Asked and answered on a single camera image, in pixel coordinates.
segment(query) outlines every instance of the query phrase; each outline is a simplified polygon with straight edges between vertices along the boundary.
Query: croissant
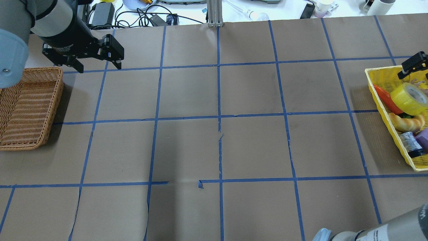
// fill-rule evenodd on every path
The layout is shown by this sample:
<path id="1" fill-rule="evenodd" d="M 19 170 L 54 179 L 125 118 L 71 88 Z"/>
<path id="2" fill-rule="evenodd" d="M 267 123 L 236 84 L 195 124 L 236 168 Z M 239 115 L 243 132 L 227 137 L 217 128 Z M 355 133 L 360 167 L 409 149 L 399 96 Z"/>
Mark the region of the croissant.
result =
<path id="1" fill-rule="evenodd" d="M 394 113 L 389 113 L 389 119 L 392 122 L 392 125 L 402 132 L 413 132 L 416 133 L 420 131 L 420 129 L 425 124 L 425 118 L 423 115 L 418 114 L 415 115 L 412 119 L 401 118 Z"/>

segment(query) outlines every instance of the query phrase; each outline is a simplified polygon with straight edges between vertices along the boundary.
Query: white cylinder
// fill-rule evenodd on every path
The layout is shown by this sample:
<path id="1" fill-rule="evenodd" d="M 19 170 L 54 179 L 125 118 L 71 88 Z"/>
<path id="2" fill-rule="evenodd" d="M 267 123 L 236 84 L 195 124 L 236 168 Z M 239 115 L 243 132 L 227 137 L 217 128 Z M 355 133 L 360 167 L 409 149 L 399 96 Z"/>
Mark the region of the white cylinder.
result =
<path id="1" fill-rule="evenodd" d="M 385 15 L 395 3 L 395 0 L 374 0 L 367 15 Z"/>
<path id="2" fill-rule="evenodd" d="M 326 15 L 330 5 L 333 4 L 334 0 L 318 0 L 315 5 L 314 16 L 317 18 L 322 18 Z"/>

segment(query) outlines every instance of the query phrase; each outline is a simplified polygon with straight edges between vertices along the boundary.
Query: red chili pepper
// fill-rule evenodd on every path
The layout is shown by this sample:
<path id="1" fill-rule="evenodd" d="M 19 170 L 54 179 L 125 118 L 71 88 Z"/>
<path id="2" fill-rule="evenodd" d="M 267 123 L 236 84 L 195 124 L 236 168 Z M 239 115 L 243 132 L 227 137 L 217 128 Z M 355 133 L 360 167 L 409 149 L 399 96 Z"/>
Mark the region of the red chili pepper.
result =
<path id="1" fill-rule="evenodd" d="M 398 108 L 397 105 L 392 101 L 391 96 L 386 90 L 382 89 L 381 87 L 375 84 L 373 86 L 379 98 L 385 103 L 386 106 L 388 106 L 388 108 L 391 110 L 392 113 L 396 115 L 404 113 L 404 111 L 400 110 L 400 108 Z"/>

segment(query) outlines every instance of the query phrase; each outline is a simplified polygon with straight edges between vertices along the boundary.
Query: tiled surface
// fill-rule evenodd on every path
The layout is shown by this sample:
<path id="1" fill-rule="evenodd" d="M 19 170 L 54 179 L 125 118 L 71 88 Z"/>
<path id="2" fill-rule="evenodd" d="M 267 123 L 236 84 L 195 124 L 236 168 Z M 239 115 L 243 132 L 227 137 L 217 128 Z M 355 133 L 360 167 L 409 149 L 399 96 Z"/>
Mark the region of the tiled surface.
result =
<path id="1" fill-rule="evenodd" d="M 423 50 L 427 19 L 114 31 L 124 69 L 64 68 L 49 142 L 0 152 L 0 240 L 312 240 L 418 207 L 428 174 L 404 163 L 364 69 Z M 27 66 L 51 66 L 30 39 Z"/>
<path id="2" fill-rule="evenodd" d="M 77 187 L 15 189 L 0 240 L 67 240 L 78 200 Z"/>
<path id="3" fill-rule="evenodd" d="M 73 240 L 144 239 L 147 186 L 84 187 Z"/>

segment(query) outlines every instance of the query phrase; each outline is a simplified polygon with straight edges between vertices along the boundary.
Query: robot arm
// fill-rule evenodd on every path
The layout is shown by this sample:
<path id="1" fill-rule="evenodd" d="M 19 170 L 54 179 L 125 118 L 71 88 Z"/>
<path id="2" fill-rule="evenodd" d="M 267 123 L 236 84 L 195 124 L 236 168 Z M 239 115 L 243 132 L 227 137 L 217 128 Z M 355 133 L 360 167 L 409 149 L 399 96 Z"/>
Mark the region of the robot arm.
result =
<path id="1" fill-rule="evenodd" d="M 28 58 L 30 30 L 44 42 L 43 54 L 55 65 L 83 72 L 77 59 L 107 60 L 121 69 L 124 49 L 111 34 L 98 40 L 65 0 L 0 1 L 0 88 L 21 79 Z"/>

